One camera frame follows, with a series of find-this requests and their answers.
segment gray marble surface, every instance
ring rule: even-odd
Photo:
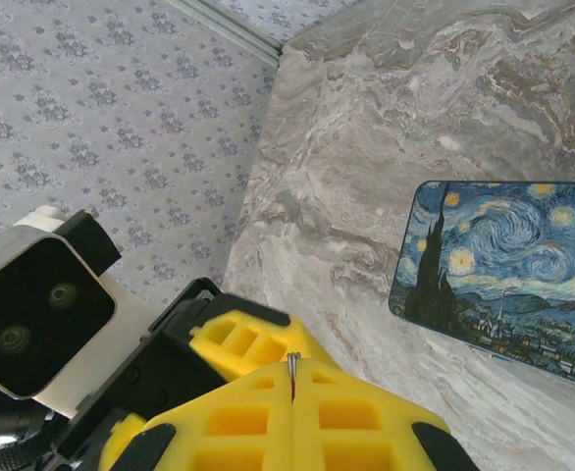
[[[574,385],[388,310],[414,191],[439,179],[575,180],[575,2],[369,0],[296,38],[225,288],[440,414],[481,469],[575,470]]]

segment swirling sky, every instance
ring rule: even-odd
[[[405,283],[416,282],[443,191],[425,183],[416,194],[397,270]],[[457,292],[575,300],[575,183],[452,183],[443,240],[441,267]]]

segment phone case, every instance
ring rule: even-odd
[[[575,183],[424,183],[389,306],[575,382]]]

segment white robot part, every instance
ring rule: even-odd
[[[17,225],[54,232],[66,220],[64,213],[51,206],[41,206]],[[65,366],[34,399],[65,415],[74,417],[78,406],[95,393],[137,348],[141,338],[160,312],[124,288],[111,275],[94,278],[116,301],[116,311],[109,323]]]

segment black camera housing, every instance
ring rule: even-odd
[[[111,320],[116,303],[59,236],[7,233],[0,235],[0,389],[30,398]]]

